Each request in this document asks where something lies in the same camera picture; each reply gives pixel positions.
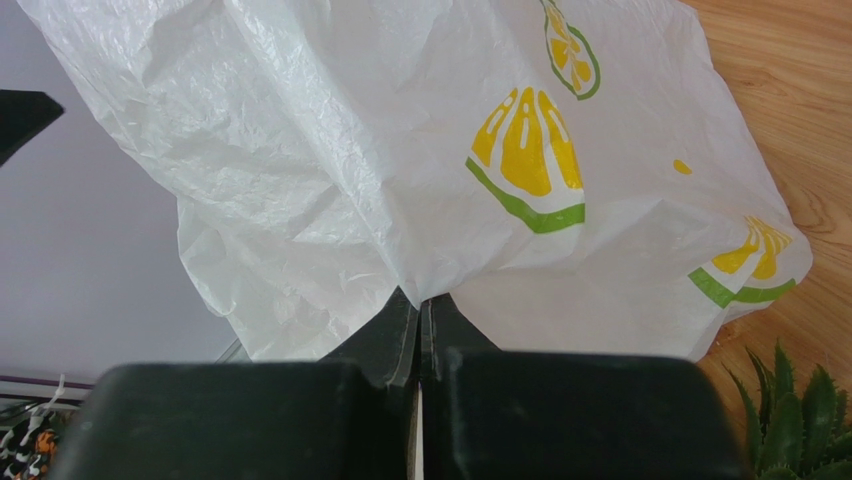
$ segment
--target succulent plant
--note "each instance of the succulent plant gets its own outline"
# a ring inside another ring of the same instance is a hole
[[[775,371],[748,351],[760,383],[755,406],[730,370],[746,411],[746,454],[760,480],[852,479],[852,427],[845,423],[846,391],[838,390],[821,365],[804,394],[794,390],[793,366],[781,344],[775,346]]]

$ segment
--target patterned fabric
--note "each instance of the patterned fabric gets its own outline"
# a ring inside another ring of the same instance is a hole
[[[15,480],[43,479],[53,463],[56,456],[56,444],[59,440],[56,432],[45,430],[38,435],[35,444],[35,453],[27,463],[27,467],[15,475]]]
[[[0,471],[4,480],[44,478],[56,451],[56,435],[50,429],[49,418],[33,416],[15,425],[0,446],[3,447]],[[33,465],[38,476],[30,475]]]

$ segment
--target crumpled plastic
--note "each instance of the crumpled plastic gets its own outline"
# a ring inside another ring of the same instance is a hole
[[[812,262],[675,1],[19,3],[256,360],[397,285],[503,348],[696,359]]]

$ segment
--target white wall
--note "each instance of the white wall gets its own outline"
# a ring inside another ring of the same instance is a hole
[[[91,379],[125,362],[216,360],[236,337],[180,264],[174,197],[95,122],[9,0],[0,88],[66,109],[0,168],[0,373]]]

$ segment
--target wooden floor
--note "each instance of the wooden floor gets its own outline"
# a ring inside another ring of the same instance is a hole
[[[771,361],[778,338],[799,387],[820,363],[852,391],[852,0],[685,3],[815,257],[800,286],[728,324],[700,363],[742,429],[724,367],[756,386],[745,346]]]

